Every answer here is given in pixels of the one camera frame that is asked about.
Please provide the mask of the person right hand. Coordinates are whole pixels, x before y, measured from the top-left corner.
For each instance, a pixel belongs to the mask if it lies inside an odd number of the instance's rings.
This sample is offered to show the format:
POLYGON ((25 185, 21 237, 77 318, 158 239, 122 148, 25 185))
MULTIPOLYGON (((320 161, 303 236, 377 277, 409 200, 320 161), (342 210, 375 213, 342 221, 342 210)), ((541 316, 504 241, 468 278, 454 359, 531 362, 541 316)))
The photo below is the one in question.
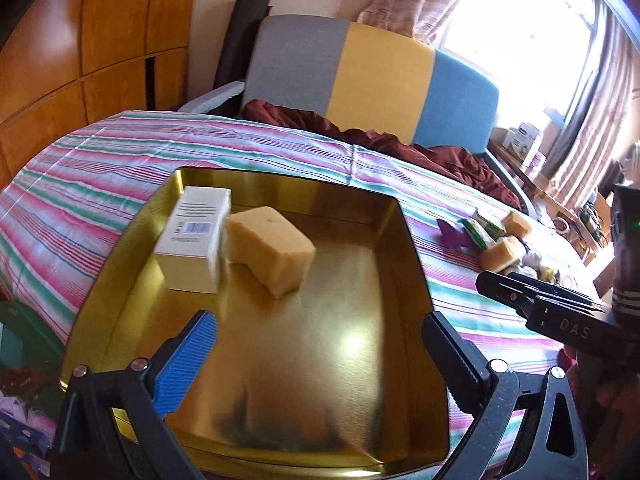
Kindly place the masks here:
MULTIPOLYGON (((586 377, 580 370, 580 364, 586 364, 587 359, 588 356, 581 356, 569 346, 559 352, 558 362, 566 371, 576 401, 582 395, 580 381, 586 377)), ((593 468, 607 476, 631 450, 634 441, 639 440, 639 376, 631 374, 612 382, 601 382, 595 389, 589 387, 587 392, 592 393, 593 400, 609 413, 620 414, 620 422, 608 444, 596 457, 590 458, 593 468)))

